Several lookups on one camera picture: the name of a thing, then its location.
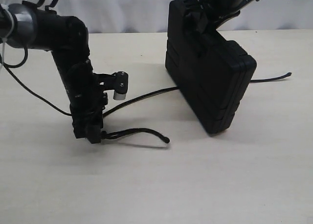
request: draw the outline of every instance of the table surface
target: table surface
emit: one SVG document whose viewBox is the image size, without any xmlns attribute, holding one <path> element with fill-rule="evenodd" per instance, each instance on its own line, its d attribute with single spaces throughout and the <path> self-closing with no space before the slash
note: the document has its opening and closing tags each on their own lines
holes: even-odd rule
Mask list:
<svg viewBox="0 0 313 224">
<path fill-rule="evenodd" d="M 108 132 L 158 130 L 92 146 L 71 118 L 0 75 L 2 224 L 306 224 L 313 223 L 313 30 L 222 32 L 257 61 L 254 78 L 289 71 L 286 81 L 250 85 L 229 130 L 209 137 L 179 91 L 124 108 Z M 172 87 L 164 67 L 166 34 L 94 34 L 98 73 L 126 71 L 128 99 Z M 17 63 L 22 50 L 8 48 Z M 51 54 L 30 51 L 14 71 L 68 111 Z M 109 109 L 118 102 L 110 100 Z"/>
</svg>

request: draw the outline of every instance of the black box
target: black box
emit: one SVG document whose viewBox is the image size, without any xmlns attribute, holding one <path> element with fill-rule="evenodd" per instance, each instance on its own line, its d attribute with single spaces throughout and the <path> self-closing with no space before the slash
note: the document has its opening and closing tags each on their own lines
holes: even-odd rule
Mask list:
<svg viewBox="0 0 313 224">
<path fill-rule="evenodd" d="M 228 129 L 256 61 L 216 30 L 190 32 L 185 0 L 170 3 L 166 69 L 209 134 Z"/>
</svg>

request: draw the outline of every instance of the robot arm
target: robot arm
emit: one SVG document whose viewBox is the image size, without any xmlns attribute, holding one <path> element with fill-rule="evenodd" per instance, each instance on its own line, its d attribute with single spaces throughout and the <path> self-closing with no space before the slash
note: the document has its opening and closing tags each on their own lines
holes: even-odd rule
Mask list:
<svg viewBox="0 0 313 224">
<path fill-rule="evenodd" d="M 128 91 L 128 74 L 95 74 L 89 59 L 88 30 L 76 17 L 63 17 L 38 4 L 2 5 L 0 38 L 14 48 L 52 51 L 52 56 L 65 86 L 76 138 L 101 142 L 102 111 L 108 104 L 107 90 L 114 90 L 115 100 L 124 100 Z"/>
</svg>

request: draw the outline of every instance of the white wall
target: white wall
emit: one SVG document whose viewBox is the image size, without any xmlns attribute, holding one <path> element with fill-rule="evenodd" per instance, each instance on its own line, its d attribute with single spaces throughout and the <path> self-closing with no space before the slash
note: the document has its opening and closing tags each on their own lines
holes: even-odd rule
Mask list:
<svg viewBox="0 0 313 224">
<path fill-rule="evenodd" d="M 166 31 L 170 1 L 60 0 L 57 10 L 61 15 L 78 16 L 90 32 L 159 32 Z M 313 28 L 313 0 L 261 0 L 221 30 L 291 28 Z"/>
</svg>

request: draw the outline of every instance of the black plastic case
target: black plastic case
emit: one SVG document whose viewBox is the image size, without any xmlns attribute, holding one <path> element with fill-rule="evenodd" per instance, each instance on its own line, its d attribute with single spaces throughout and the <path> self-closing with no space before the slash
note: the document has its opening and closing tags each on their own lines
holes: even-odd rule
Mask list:
<svg viewBox="0 0 313 224">
<path fill-rule="evenodd" d="M 170 3 L 166 68 L 209 134 L 228 129 L 256 61 L 217 31 L 188 32 L 184 0 Z"/>
</svg>

